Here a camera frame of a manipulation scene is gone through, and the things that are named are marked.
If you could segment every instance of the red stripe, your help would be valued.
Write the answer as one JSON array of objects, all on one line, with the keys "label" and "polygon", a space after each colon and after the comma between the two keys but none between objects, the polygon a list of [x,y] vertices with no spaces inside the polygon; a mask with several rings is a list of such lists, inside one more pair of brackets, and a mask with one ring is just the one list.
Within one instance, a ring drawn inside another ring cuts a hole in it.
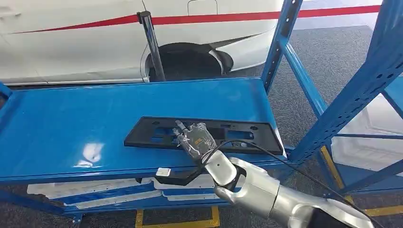
[{"label": "red stripe", "polygon": [[[381,6],[357,6],[357,7],[343,7],[332,9],[304,9],[298,14],[299,18],[313,18],[323,16],[336,16],[347,14],[361,14],[361,13],[376,13]],[[192,24],[192,23],[205,23],[205,22],[224,22],[224,21],[243,21],[243,20],[267,20],[278,19],[280,12],[260,12],[260,13],[234,13],[234,14],[218,14],[218,15],[197,15],[197,16],[176,16],[176,17],[156,17],[153,18],[154,25],[169,25],[169,24]],[[101,27],[110,25],[121,25],[138,22],[137,15],[130,15],[121,18],[114,18],[108,20],[101,20],[80,25],[66,26],[60,28],[51,28],[44,30],[36,30],[29,32],[44,32],[56,31],[66,29],[82,29],[91,27]]]}]

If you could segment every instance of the yellow tape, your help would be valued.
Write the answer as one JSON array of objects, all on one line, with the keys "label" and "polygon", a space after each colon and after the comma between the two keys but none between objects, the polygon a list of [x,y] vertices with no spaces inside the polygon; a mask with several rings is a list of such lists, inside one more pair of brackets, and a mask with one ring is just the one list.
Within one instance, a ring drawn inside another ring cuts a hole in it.
[{"label": "yellow tape", "polygon": [[[323,157],[326,160],[326,163],[332,173],[333,177],[336,180],[336,183],[339,188],[344,188],[344,184],[341,180],[340,174],[336,169],[335,164],[333,163],[332,158],[330,157],[329,152],[327,151],[326,147],[323,146],[320,151],[323,154]],[[351,196],[346,196],[346,200],[350,203],[354,204],[353,198]],[[396,215],[403,213],[403,206],[393,206],[393,207],[384,207],[384,208],[374,208],[374,209],[366,209],[364,210],[369,216],[384,216],[384,215]]]},{"label": "yellow tape", "polygon": [[220,226],[220,215],[217,206],[211,207],[210,220],[143,225],[143,215],[143,210],[137,210],[135,228],[211,228]]},{"label": "yellow tape", "polygon": [[[332,173],[333,177],[336,180],[336,184],[337,186],[342,189],[344,188],[344,184],[343,181],[341,180],[340,174],[336,169],[335,164],[333,163],[332,158],[330,157],[329,152],[327,151],[325,146],[322,146],[322,148],[320,148],[320,151],[322,152],[323,157],[325,158],[326,164],[330,169],[330,172]],[[348,200],[350,203],[354,204],[353,198],[351,196],[346,196],[344,197],[344,199]]]},{"label": "yellow tape", "polygon": [[403,213],[403,206],[374,208],[364,210],[369,216],[396,215]]}]

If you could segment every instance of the fuel door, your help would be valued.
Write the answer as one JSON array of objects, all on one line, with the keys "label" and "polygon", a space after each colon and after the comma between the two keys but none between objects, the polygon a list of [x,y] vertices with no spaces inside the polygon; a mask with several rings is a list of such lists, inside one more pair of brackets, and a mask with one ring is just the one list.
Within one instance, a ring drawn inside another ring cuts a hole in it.
[{"label": "fuel door", "polygon": [[188,15],[218,14],[216,0],[191,0],[188,2]]}]

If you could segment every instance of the silver robotic arm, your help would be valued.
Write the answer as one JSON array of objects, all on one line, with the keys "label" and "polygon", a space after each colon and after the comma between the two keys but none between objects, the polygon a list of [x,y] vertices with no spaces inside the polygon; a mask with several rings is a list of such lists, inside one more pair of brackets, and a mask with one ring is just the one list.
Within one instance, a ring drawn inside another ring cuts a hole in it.
[{"label": "silver robotic arm", "polygon": [[[238,158],[228,159],[220,150],[211,154],[217,145],[205,124],[192,124],[189,129],[180,121],[177,125],[182,131],[174,129],[179,143],[196,163],[205,165],[221,199],[273,219],[284,228],[374,227],[368,217],[342,202],[282,186],[266,170]],[[240,175],[245,182],[233,192]]]},{"label": "silver robotic arm", "polygon": [[245,183],[238,192],[219,185],[214,192],[231,204],[273,219],[284,228],[374,227],[368,217],[342,202],[282,186],[262,168],[238,158],[229,160],[245,171]]}]

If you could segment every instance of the white car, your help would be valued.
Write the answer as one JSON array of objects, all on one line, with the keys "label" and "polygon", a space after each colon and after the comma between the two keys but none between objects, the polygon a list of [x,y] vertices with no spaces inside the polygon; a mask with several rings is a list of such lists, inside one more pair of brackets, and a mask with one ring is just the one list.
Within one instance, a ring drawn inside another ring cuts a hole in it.
[{"label": "white car", "polygon": [[144,10],[153,17],[163,65],[195,67],[191,58],[212,74],[253,67],[266,60],[282,3],[0,0],[0,81],[148,82],[150,52],[136,16]]}]

